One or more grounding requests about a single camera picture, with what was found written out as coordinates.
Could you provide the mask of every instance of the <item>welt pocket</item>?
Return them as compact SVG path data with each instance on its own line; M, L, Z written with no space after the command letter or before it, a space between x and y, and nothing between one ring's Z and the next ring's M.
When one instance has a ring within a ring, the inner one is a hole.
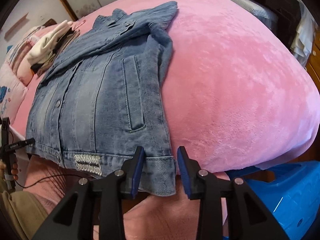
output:
M136 56L129 56L122 59L129 132L145 128L139 69L140 67Z

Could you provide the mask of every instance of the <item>brown folded garment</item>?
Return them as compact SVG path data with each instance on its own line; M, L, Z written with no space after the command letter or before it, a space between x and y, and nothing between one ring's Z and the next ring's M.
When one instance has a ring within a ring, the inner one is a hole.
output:
M41 76L44 72L46 72L53 64L57 56L64 51L64 49L73 42L76 38L80 36L80 31L73 32L72 34L69 34L65 40L63 41L61 47L58 49L56 54L52 54L52 56L39 68L37 71L37 76Z

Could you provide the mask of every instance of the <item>silver screw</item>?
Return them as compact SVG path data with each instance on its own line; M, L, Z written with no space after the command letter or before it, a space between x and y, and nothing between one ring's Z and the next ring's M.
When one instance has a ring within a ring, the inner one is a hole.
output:
M206 170L199 170L198 173L199 173L199 175L200 175L201 177L204 177L204 176L207 176L207 175L208 175L208 172L207 172Z
M241 179L241 178L235 178L235 183L236 183L237 185L242 185L242 184L243 184L243 179Z
M124 174L124 171L123 170L116 170L115 171L115 175L117 176L117 177L120 177L120 176L122 176Z
M80 185L85 185L85 184L87 184L88 183L88 180L86 179L86 178L82 178L82 179L79 179L79 184Z

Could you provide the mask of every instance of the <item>white frayed threads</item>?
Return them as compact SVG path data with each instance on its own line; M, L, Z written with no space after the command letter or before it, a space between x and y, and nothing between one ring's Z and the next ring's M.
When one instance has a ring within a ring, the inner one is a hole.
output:
M90 154L75 154L75 161L79 171L86 171L102 176L100 156Z

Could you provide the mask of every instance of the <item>blue plastic stool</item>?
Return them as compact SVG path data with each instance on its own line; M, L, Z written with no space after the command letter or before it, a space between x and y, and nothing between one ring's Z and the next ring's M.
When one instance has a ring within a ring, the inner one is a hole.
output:
M260 169L228 171L230 179ZM281 164L268 169L276 179L245 181L272 212L291 240L300 240L316 218L320 204L320 162Z

